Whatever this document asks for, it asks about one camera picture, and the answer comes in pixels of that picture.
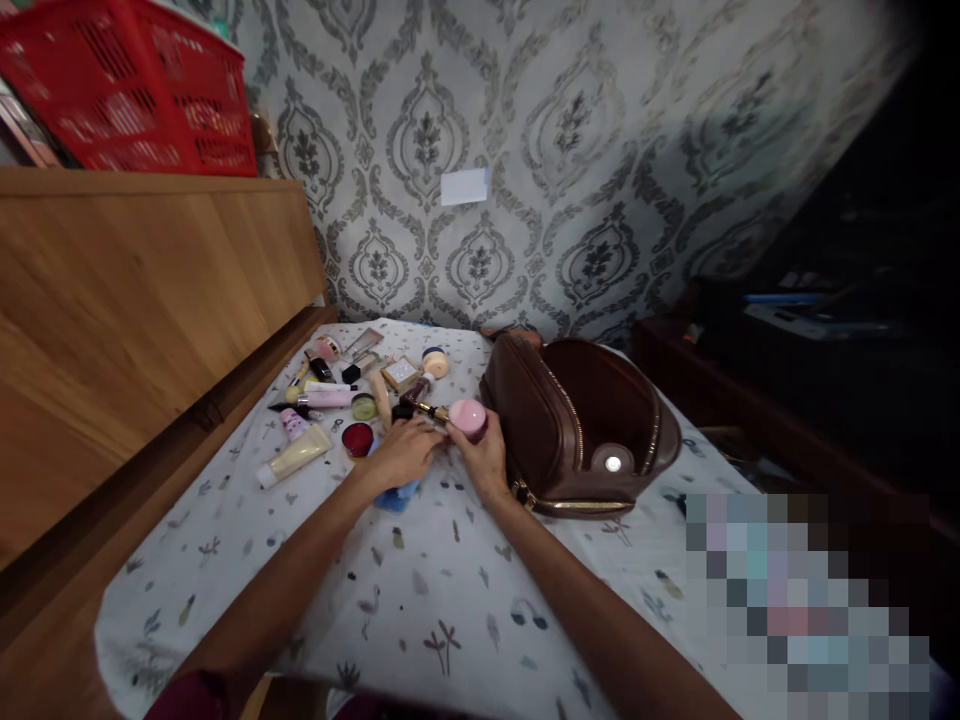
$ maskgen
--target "pixelated area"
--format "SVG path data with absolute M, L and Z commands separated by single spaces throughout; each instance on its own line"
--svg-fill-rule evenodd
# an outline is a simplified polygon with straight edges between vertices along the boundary
M 922 534 L 905 528 L 923 503 L 872 521 L 870 508 L 851 507 L 812 495 L 689 496 L 691 635 L 733 685 L 766 695 L 771 716 L 926 718 L 929 637 L 906 602 L 890 602 L 916 610 L 919 588 L 901 589 L 916 571 L 886 572 L 874 556 L 887 548 L 871 544 L 903 532 L 915 551 Z

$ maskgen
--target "human hand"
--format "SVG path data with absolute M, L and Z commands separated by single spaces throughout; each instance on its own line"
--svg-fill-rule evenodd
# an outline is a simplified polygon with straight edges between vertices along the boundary
M 351 475 L 360 474 L 379 495 L 422 478 L 430 468 L 432 450 L 443 441 L 433 425 L 422 417 L 397 420 L 373 455 L 357 464 Z
M 453 423 L 447 423 L 447 433 L 460 448 L 470 480 L 480 499 L 489 503 L 500 497 L 510 497 L 507 488 L 507 451 L 503 444 L 500 416 L 493 410 L 487 410 L 487 430 L 476 445 L 467 440 Z

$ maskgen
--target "wall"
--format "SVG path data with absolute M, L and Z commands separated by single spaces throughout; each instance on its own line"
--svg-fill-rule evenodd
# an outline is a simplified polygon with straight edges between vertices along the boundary
M 742 273 L 913 52 L 874 0 L 194 3 L 246 54 L 347 318 L 614 344 Z M 440 207 L 475 166 L 490 200 Z

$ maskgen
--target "red plastic basket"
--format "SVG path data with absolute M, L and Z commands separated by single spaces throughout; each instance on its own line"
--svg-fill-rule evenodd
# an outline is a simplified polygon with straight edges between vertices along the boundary
M 0 23 L 0 73 L 91 170 L 257 174 L 243 55 L 149 0 L 53 0 Z

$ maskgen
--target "brown leather makeup bag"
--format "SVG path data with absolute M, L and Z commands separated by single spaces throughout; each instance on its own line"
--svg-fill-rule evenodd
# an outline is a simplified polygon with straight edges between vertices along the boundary
M 500 415 L 514 496 L 544 515 L 623 515 L 680 451 L 677 421 L 646 376 L 587 340 L 538 353 L 500 336 L 480 394 Z

